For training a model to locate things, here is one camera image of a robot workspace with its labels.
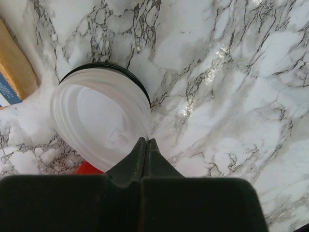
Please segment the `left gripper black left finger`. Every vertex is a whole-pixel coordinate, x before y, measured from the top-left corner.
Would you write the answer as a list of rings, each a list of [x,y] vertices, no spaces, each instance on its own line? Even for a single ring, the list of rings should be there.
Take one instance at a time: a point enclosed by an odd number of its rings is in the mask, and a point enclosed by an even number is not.
[[[12,175],[0,182],[3,232],[137,232],[146,141],[104,174]]]

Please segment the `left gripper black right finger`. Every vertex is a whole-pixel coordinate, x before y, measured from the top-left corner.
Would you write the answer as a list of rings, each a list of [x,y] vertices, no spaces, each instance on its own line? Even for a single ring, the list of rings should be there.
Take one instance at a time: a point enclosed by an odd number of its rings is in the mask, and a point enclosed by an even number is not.
[[[160,153],[146,147],[141,179],[143,232],[266,232],[253,186],[244,179],[184,177]]]

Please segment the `white plastic cup lid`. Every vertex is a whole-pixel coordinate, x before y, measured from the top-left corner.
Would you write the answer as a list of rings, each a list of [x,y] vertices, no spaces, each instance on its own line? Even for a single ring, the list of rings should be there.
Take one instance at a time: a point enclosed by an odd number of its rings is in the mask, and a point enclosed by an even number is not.
[[[70,72],[53,92],[50,111],[60,137],[103,172],[124,159],[140,138],[151,135],[147,91],[125,71]]]

